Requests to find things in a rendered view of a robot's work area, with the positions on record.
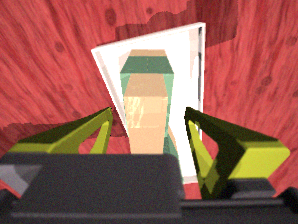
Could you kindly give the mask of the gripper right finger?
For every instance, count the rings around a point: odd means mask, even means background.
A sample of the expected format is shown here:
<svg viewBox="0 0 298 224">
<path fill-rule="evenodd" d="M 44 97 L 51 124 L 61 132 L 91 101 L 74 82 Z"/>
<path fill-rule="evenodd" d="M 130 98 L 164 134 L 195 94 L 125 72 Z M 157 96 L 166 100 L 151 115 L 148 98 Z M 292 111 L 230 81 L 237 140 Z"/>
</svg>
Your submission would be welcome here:
<svg viewBox="0 0 298 224">
<path fill-rule="evenodd" d="M 290 155 L 290 150 L 278 138 L 190 106 L 186 106 L 184 121 L 202 199 L 216 199 L 232 179 L 268 178 Z M 214 160 L 195 125 L 217 143 Z"/>
</svg>

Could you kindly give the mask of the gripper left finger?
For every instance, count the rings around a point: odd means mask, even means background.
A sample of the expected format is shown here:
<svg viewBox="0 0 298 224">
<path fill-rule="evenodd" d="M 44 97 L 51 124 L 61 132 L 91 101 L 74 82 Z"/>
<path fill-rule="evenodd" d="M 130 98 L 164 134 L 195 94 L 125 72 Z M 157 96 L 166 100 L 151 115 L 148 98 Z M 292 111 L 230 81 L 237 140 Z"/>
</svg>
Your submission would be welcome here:
<svg viewBox="0 0 298 224">
<path fill-rule="evenodd" d="M 7 152 L 79 154 L 80 144 L 101 126 L 96 142 L 89 154 L 106 154 L 112 122 L 111 107 L 106 107 L 84 118 L 21 139 Z"/>
</svg>

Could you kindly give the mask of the white shallow rectangular tray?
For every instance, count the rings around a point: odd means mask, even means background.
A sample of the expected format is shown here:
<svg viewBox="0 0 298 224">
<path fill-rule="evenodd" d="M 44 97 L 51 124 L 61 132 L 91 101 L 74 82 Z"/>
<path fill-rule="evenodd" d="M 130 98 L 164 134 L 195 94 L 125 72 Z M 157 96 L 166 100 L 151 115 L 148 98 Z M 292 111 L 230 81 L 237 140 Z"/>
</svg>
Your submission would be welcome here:
<svg viewBox="0 0 298 224">
<path fill-rule="evenodd" d="M 204 47 L 205 23 L 198 22 L 102 45 L 92 52 L 127 132 L 119 73 L 132 49 L 165 50 L 174 72 L 169 126 L 176 140 L 184 183 L 198 182 L 184 114 L 186 106 L 203 112 Z"/>
</svg>

